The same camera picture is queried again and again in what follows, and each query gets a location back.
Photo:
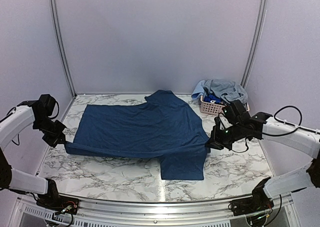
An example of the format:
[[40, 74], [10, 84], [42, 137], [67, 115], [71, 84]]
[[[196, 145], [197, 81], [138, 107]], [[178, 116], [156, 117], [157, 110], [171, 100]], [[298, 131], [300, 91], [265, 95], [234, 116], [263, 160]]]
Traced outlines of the pink plastic laundry basket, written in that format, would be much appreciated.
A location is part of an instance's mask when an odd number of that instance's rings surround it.
[[221, 105], [221, 104], [205, 102], [203, 95], [200, 96], [199, 101], [200, 101], [200, 112], [203, 114], [217, 116], [219, 113], [223, 112], [222, 109], [223, 107], [225, 107], [224, 105]]

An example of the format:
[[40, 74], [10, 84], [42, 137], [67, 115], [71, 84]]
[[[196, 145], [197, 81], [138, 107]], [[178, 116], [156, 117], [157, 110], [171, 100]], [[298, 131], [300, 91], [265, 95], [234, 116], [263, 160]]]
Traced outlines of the dark blue t-shirt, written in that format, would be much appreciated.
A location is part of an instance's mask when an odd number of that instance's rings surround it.
[[163, 180], [202, 181], [208, 154], [202, 119], [169, 90], [137, 105], [88, 105], [70, 155], [158, 159]]

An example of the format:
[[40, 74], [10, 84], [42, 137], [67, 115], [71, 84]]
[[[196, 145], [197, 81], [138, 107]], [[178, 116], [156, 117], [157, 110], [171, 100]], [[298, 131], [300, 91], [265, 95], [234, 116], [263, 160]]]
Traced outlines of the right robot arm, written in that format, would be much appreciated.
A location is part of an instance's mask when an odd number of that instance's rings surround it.
[[308, 155], [312, 160], [305, 166], [285, 174], [263, 179], [246, 199], [245, 206], [252, 211], [270, 205], [276, 196], [320, 186], [320, 132], [281, 120], [265, 112], [251, 116], [244, 105], [235, 100], [222, 108], [222, 115], [229, 126], [215, 117], [210, 138], [205, 147], [223, 150], [233, 149], [233, 143], [240, 140], [265, 140], [278, 143]]

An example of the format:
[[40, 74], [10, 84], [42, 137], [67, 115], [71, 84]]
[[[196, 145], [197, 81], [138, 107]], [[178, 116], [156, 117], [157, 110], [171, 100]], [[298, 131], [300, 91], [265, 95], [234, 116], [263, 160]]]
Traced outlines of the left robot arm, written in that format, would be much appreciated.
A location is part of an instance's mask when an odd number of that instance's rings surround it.
[[10, 109], [0, 120], [0, 189], [22, 195], [37, 195], [36, 201], [58, 210], [63, 206], [57, 184], [49, 178], [37, 177], [12, 167], [4, 149], [10, 143], [19, 146], [20, 133], [28, 126], [43, 133], [42, 140], [52, 148], [66, 143], [63, 131], [66, 126], [53, 115], [59, 103], [50, 94], [42, 94], [38, 100], [25, 100]]

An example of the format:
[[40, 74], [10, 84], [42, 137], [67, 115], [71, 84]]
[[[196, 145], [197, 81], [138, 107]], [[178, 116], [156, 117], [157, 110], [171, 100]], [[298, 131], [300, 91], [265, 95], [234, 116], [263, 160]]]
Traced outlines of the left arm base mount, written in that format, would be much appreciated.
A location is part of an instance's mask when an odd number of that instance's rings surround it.
[[75, 215], [78, 212], [80, 200], [60, 194], [37, 194], [36, 204], [40, 207], [55, 211], [56, 215]]

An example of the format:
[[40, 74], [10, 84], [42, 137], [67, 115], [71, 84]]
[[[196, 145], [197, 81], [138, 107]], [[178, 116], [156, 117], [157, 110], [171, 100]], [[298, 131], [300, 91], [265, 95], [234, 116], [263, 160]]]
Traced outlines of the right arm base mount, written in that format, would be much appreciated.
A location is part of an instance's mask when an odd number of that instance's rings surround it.
[[274, 207], [274, 202], [269, 198], [260, 196], [244, 197], [232, 200], [228, 209], [234, 216], [248, 215], [255, 212], [270, 210]]

